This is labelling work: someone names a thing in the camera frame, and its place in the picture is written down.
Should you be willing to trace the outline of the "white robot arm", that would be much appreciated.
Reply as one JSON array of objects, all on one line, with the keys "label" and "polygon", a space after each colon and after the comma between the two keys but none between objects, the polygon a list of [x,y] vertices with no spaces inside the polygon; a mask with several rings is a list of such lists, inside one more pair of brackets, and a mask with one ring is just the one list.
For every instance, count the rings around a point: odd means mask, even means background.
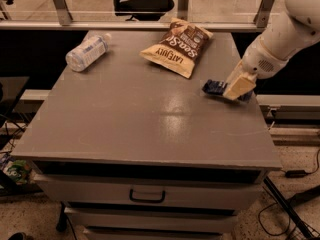
[{"label": "white robot arm", "polygon": [[285,0],[285,11],[247,47],[225,80],[223,97],[236,100],[282,70],[302,49],[320,40],[320,0]]}]

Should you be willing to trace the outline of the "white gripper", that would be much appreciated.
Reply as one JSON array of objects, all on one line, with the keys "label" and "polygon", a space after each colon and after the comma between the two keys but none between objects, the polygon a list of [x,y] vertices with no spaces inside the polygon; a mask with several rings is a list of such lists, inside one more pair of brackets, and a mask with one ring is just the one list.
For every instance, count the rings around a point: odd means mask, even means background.
[{"label": "white gripper", "polygon": [[256,87],[257,79],[267,79],[276,75],[289,61],[275,55],[264,43],[259,35],[246,49],[242,61],[239,61],[226,79],[227,88],[223,96],[229,100],[236,100],[240,96],[252,91]]}]

